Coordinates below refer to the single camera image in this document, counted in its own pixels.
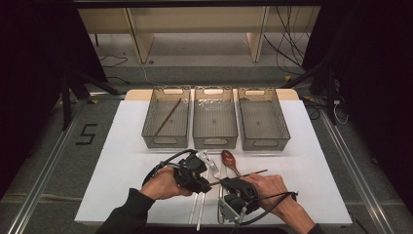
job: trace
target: clear plastic bin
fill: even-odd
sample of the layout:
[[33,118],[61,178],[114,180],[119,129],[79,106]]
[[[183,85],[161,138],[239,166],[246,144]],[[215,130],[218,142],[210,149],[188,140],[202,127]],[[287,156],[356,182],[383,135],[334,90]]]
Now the clear plastic bin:
[[158,86],[152,92],[142,137],[148,148],[186,148],[190,86]]
[[284,150],[290,139],[275,88],[239,88],[243,150]]
[[193,121],[197,149],[233,149],[238,138],[231,87],[196,87]]

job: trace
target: white tabletop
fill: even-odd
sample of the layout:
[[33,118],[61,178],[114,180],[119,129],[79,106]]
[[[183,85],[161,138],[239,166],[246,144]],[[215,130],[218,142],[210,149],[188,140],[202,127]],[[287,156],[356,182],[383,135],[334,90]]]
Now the white tabletop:
[[[236,156],[239,171],[247,174],[268,169],[263,176],[282,175],[288,190],[298,191],[298,202],[315,222],[350,225],[352,221],[325,161],[304,104],[301,100],[281,100],[280,103],[291,135],[284,151],[242,151],[241,140],[238,138],[237,148],[230,151]],[[121,101],[75,221],[85,224],[102,223],[113,209],[125,203],[130,187],[140,189],[143,179],[155,165],[182,150],[146,147],[140,134],[148,105],[148,100]],[[193,148],[192,128],[189,133],[189,148]],[[208,151],[218,168],[221,164],[220,151]],[[174,161],[177,162],[186,156],[183,155]],[[228,176],[235,174],[228,170]],[[208,176],[208,180],[216,181],[212,175]],[[218,224],[217,196],[218,186],[213,186],[206,194],[202,225]],[[194,193],[191,197],[157,201],[149,211],[148,223],[188,224],[195,198]],[[193,225],[198,221],[201,200],[202,193],[198,196],[191,222]],[[249,220],[262,212],[263,210],[259,209],[247,215],[244,220]],[[254,224],[283,222],[268,214]]]

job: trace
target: black sleeve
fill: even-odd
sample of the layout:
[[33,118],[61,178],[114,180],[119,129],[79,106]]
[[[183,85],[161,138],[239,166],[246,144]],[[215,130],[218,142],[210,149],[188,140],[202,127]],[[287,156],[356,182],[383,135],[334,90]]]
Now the black sleeve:
[[324,231],[321,229],[319,224],[317,223],[308,234],[324,234]]
[[114,209],[96,233],[144,233],[148,211],[154,203],[154,200],[131,188],[125,205]]

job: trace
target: gray floor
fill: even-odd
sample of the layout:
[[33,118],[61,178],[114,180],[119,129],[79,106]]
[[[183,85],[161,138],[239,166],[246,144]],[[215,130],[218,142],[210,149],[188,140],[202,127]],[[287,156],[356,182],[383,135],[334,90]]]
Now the gray floor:
[[[276,44],[281,38],[275,33],[267,36]],[[299,47],[304,51],[306,36],[300,42]],[[99,35],[99,45],[96,51],[101,57],[114,55],[128,58],[127,62],[120,65],[104,68],[107,76],[116,76],[131,82],[126,84],[116,78],[109,79],[110,84],[121,91],[149,88],[154,83],[233,87],[280,86],[285,83],[285,76],[290,75],[277,68],[276,54],[268,43],[263,45],[260,62],[251,62],[246,39],[242,34],[160,34],[156,36],[148,62],[143,66],[136,62],[128,36]],[[284,52],[289,50],[287,45],[282,45],[282,49]],[[111,65],[120,60],[108,58],[104,59],[102,64]],[[291,71],[302,72],[282,57],[279,57],[278,62]],[[309,95],[310,82],[311,80],[306,81],[296,87],[300,96]],[[88,87],[91,92],[100,92],[94,86]],[[96,230],[96,227],[75,223],[73,220],[121,100],[114,97],[93,99],[97,101],[89,102],[80,112],[74,130],[34,213],[25,226],[24,233],[94,233]],[[314,111],[314,108],[308,108],[312,117],[315,117]],[[349,212],[369,233],[380,233],[357,192],[355,183],[322,118],[313,120],[312,123]],[[88,137],[80,136],[86,124],[96,124],[88,128],[88,133],[95,134],[94,140],[89,145],[76,144],[89,140]],[[61,135],[61,126],[62,106],[58,102],[32,150],[31,157],[27,158],[0,202],[0,233],[7,232],[35,184]],[[382,206],[394,233],[413,233],[411,213],[405,208],[380,166],[372,163],[371,157],[374,155],[366,147],[356,125],[350,119],[347,124],[339,124],[337,127]],[[327,233],[364,233],[356,223],[343,228],[324,226],[323,229]]]

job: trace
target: stick inside bin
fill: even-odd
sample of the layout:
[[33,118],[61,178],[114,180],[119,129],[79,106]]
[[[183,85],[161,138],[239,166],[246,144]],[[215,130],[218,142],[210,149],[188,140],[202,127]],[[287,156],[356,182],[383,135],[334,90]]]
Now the stick inside bin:
[[178,102],[176,103],[176,105],[173,107],[173,109],[170,111],[170,113],[168,114],[167,118],[165,118],[164,122],[162,123],[162,125],[159,127],[158,131],[155,133],[155,136],[158,135],[158,133],[161,131],[161,129],[164,127],[164,124],[167,122],[167,120],[170,118],[170,116],[173,114],[173,111],[175,111],[176,107],[178,107],[179,103],[181,102],[182,98],[180,98],[178,100]]

